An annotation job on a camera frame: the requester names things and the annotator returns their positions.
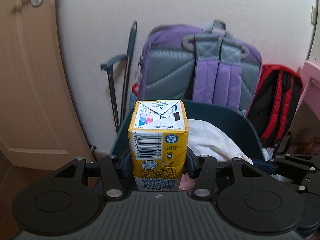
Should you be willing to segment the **white cloth in bin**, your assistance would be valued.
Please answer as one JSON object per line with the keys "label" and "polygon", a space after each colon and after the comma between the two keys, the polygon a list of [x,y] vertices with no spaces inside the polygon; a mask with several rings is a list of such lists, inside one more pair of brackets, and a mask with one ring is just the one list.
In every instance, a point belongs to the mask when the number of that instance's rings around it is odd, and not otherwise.
{"label": "white cloth in bin", "polygon": [[230,161],[237,157],[253,164],[232,139],[211,123],[188,119],[188,126],[188,147],[196,156],[205,154],[217,161]]}

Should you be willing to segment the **pink crumpled tissue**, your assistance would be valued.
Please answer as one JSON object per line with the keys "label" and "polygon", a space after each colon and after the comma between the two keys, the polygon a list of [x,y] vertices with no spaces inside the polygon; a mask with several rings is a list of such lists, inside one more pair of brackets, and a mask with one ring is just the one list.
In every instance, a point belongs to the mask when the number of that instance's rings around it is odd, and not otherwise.
{"label": "pink crumpled tissue", "polygon": [[182,178],[180,180],[179,191],[187,191],[189,194],[192,193],[197,179],[190,178],[187,173],[182,174]]}

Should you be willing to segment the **beige wooden door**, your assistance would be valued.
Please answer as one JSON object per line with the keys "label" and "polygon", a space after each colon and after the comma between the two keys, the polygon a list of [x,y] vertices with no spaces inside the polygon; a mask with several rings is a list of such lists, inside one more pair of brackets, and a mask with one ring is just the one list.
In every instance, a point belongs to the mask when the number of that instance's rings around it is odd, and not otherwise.
{"label": "beige wooden door", "polygon": [[55,0],[1,0],[1,152],[42,170],[93,161],[67,86]]}

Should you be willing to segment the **purple grey backpack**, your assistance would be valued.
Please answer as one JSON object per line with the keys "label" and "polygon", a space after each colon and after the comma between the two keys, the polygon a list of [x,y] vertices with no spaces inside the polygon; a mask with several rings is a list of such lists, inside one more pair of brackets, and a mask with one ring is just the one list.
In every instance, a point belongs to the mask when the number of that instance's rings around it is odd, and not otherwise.
{"label": "purple grey backpack", "polygon": [[246,115],[257,90],[259,51],[215,20],[200,28],[160,25],[148,35],[139,61],[136,99],[189,99]]}

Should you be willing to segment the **pink table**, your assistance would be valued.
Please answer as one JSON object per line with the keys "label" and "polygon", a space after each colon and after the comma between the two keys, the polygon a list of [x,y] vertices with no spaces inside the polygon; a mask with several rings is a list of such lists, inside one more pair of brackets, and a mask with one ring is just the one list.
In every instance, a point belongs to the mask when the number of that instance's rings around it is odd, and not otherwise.
{"label": "pink table", "polygon": [[296,111],[305,102],[319,119],[319,66],[307,60],[303,64],[300,75],[305,80],[305,86]]}

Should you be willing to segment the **teal trash bin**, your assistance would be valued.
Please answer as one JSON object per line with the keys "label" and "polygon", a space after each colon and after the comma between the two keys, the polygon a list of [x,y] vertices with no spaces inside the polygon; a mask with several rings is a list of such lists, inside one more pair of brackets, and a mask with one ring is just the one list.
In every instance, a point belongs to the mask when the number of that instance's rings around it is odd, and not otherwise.
{"label": "teal trash bin", "polygon": [[[241,114],[231,109],[181,100],[185,107],[188,119],[203,120],[223,131],[242,152],[250,159],[263,160],[262,147],[252,124]],[[127,115],[122,123],[117,135],[117,139],[112,147],[111,154],[125,157],[130,152],[128,128],[134,108]]]}

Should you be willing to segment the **red black backpack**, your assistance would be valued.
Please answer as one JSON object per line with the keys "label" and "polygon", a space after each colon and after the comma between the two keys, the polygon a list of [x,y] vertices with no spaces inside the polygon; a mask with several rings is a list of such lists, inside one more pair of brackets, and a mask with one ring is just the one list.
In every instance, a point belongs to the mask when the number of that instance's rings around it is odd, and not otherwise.
{"label": "red black backpack", "polygon": [[274,148],[285,137],[300,100],[300,75],[281,64],[263,65],[247,119],[264,148]]}

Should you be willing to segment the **yellow milk carton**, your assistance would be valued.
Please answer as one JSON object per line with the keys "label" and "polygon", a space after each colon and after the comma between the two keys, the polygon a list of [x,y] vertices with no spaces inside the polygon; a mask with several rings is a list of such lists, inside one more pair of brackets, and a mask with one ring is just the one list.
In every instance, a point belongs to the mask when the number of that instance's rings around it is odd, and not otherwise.
{"label": "yellow milk carton", "polygon": [[181,100],[139,101],[128,136],[140,191],[176,191],[187,155],[189,126]]}

